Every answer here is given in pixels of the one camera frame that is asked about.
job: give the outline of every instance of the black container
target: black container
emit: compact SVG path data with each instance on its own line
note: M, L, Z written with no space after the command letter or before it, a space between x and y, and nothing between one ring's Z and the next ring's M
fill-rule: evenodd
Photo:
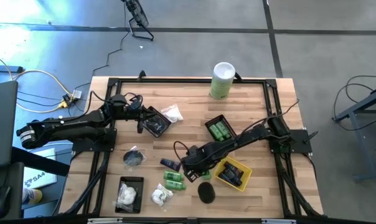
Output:
M163 134L163 132L170 126L170 124L171 124L171 121L169 121L165 116L163 116L163 114L162 113L160 113L159 111L157 111L155 108L153 108L152 106L150 106L149 108L148 108L149 110L153 110L153 111L155 111L156 113L157 113L157 116L155 116L156 118L158 118L158 119L161 119L162 121L163 121L163 123L165 124L165 127L160 131L160 132L158 132L158 133L154 133L150 128L148 128L147 127L147 124L146 124L146 122L144 121L144 128L145 129L147 129L153 136L155 136L155 137L160 137L162 134Z
M115 207L116 213L140 213L141 212L141 202L143 201L143 189L144 189L144 177L120 177L119 187L121 184L126 184L132 187L137 192L136 198L133 202L133 211L126 211L122 208Z
M217 117L215 117L215 118L213 118L210 121L208 121L208 122L205 123L205 126L206 126L207 130L209 131L209 133L212 135L214 141L217 141L217 139L215 138L215 136L213 135L213 133L210 131L210 127L211 127L211 125L217 124L220 121L228 129L228 131L229 131L229 133L231 135L230 138L235 138L237 136L237 134L235 133L235 131L233 131L233 129L231 128L231 125L228 123L227 119L225 119L224 115L221 114L221 115L219 115L219 116L217 116Z

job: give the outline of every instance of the yellow tray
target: yellow tray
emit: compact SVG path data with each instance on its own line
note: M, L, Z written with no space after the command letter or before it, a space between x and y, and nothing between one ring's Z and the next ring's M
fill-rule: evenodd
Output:
M227 181L221 179L219 177L219 174L225 169L224 167L224 164L225 162L228 161L229 163L231 163L232 165L234 165L236 168L240 169L243 171L243 175L241 177L241 181L242 181L242 185L239 186L239 187L236 187L230 183L228 183ZM250 175L251 175L251 169L245 165L243 165L242 163L236 161L235 159L232 159L231 157L226 157L224 159L222 159L219 164L217 164L217 167L215 168L215 172L214 172L214 176L218 179L218 180L221 180L222 182L228 184L229 186L243 192L246 188L246 184L248 184L249 182L249 178L250 178Z

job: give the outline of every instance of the concrete floor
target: concrete floor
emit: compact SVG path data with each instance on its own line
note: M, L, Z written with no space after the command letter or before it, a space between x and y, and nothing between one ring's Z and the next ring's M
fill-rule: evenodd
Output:
M141 0L141 4L150 27L267 29L262 0ZM269 4L274 29L376 30L376 0L269 0ZM123 27L123 18L119 0L92 0L90 4L84 0L0 1L0 24ZM90 81L92 70L106 63L107 53L119 47L124 35L125 32L28 31L7 26L0 29L0 57L9 65L51 72L73 90ZM154 42L129 35L123 41L123 51L111 55L110 66L95 75L137 75L145 70L149 76L209 76L217 62L228 61L243 77L276 77L267 33L155 32L154 35ZM304 125L310 131L319 131L312 145L324 213L334 218L376 222L376 180L358 184L352 181L353 174L366 171L362 155L354 133L331 121L334 98L346 81L356 75L376 75L376 35L278 34L276 45L283 76L293 78L301 99ZM0 74L0 82L7 79L6 74ZM19 81L20 91L56 98L63 94L44 75L30 74ZM376 88L376 78L356 82ZM356 88L351 91L356 99L369 94L366 89L352 88ZM342 95L337 110L351 104ZM75 108L71 112L81 113ZM67 115L67 111L33 114L17 109L16 128L32 119L60 114ZM18 138L14 139L14 145L20 146Z

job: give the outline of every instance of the wooden table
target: wooden table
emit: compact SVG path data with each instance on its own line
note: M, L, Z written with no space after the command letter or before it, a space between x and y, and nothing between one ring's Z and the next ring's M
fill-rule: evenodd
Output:
M90 90L105 97L109 77L93 77ZM276 79L283 112L296 102L293 80ZM184 120L172 124L160 137L153 137L147 130L137 133L135 121L117 121L118 137L115 150L111 153L100 215L102 217L208 217L208 218L281 218L281 199L276 177L274 157L270 153L267 141L258 141L229 154L230 157L250 167L253 172L244 192L239 192L214 176L210 180L214 186L216 198L211 204L200 201L197 187L202 179L190 183L185 180L187 189L176 192L169 201L169 208L163 212L151 201L151 194L158 185L164 184L161 158L177 160L173 151L173 142L184 142L201 146L213 141L204 123L220 114L228 119L236 133L243 131L250 123L266 117L263 89L258 84L234 84L227 99L215 100L209 96L208 83L124 83L122 93L133 92L144 96L144 105L153 106L159 111L174 103ZM102 105L93 96L91 110ZM303 128L298 105L284 115L291 129ZM123 164L123 155L133 146L137 146L148 158L132 171ZM178 153L184 155L185 149L179 146ZM76 157L71 166L63 193L60 212L66 211L76 201L86 187L92 163L92 152L83 152ZM313 167L306 157L292 155L296 184L306 200L314 209L322 213L317 183ZM121 176L144 177L144 195L140 214L115 213L112 202L116 200L118 182ZM290 191L287 191L289 208L293 211ZM96 189L93 191L90 210L94 207Z

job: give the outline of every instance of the yellow cable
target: yellow cable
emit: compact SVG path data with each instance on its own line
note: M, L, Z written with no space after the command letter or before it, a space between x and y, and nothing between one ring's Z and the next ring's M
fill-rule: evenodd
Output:
M57 81L57 83L62 87L62 89L63 89L67 94L71 95L71 93L69 93L69 91L68 91L68 90L62 85L62 83L61 83L61 82L60 82L55 76L53 76L52 74L50 74L50 73L48 73L48 72L45 72L45 71L42 71L42 70L28 70L28 71L22 72L22 73L20 73L20 74L18 74L18 75L16 75L16 76L12 77L11 71L9 70L7 64L6 64L5 62L3 62L3 60L1 60L1 59L0 59L0 62L3 63L4 66L6 67L6 69L7 69L7 71L8 71L8 74L9 74L9 77L10 77L11 81L13 81L13 80L17 80L21 75L26 74L26 73L29 73L29 72L41 72L41 73L44 73L44 74L46 74L46 75L51 76L55 81ZM16 103L16 105L17 105L18 107L20 107L21 109L24 109L24 110L26 110L26 111L30 111L30 112L34 112L34 113L49 113L49 112L56 111L57 109L60 108L61 104L62 104L62 103L60 103L60 104L58 105L58 107L56 107L56 108L54 108L54 109L52 109L52 110L48 110L48 111L35 111L35 110L30 110L30 109L24 108L24 107L21 106L19 103Z

